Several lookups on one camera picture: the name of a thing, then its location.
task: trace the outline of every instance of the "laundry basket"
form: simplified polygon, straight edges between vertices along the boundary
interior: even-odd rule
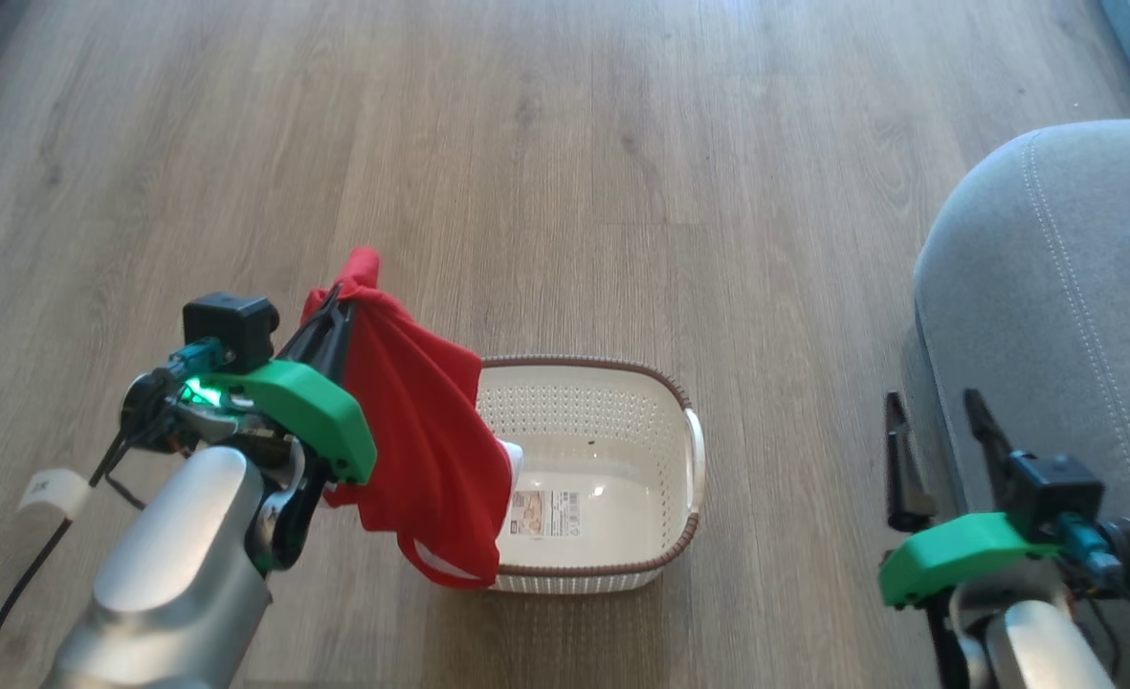
[[[607,359],[489,359],[478,411],[525,453],[497,538],[498,592],[625,592],[688,547],[705,444],[664,375]]]

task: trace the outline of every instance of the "gray ottoman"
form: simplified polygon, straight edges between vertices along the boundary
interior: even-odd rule
[[[914,276],[955,480],[988,511],[962,393],[976,387],[1011,442],[1074,454],[1130,517],[1130,122],[1033,131],[951,193]],[[1109,603],[1130,686],[1130,610]]]

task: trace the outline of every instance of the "white label on robotic arm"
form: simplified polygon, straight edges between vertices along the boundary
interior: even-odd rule
[[[23,511],[29,505],[45,503],[59,507],[67,518],[75,520],[88,502],[89,492],[93,492],[93,489],[88,487],[85,477],[71,471],[70,468],[50,468],[33,474],[28,488],[25,489],[25,497],[16,509]]]

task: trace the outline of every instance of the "green plastic part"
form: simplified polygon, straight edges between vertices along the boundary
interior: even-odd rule
[[[1027,557],[1058,555],[1059,546],[1028,543],[1002,513],[975,513],[907,538],[879,567],[885,605],[911,605],[949,586]]]
[[[356,398],[328,376],[301,363],[271,359],[246,374],[205,375],[202,383],[253,400],[262,413],[331,462],[341,483],[368,483],[377,446]]]

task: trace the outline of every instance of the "red cloth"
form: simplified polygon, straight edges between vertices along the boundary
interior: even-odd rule
[[[506,451],[476,411],[480,358],[416,325],[377,290],[377,265],[372,248],[354,248],[336,280],[339,299],[358,303],[342,386],[365,412],[377,464],[366,486],[339,486],[325,502],[358,506],[368,531],[395,532],[402,553],[434,583],[490,586],[513,476]],[[327,295],[310,294],[303,322]],[[429,566],[416,541],[477,578]]]

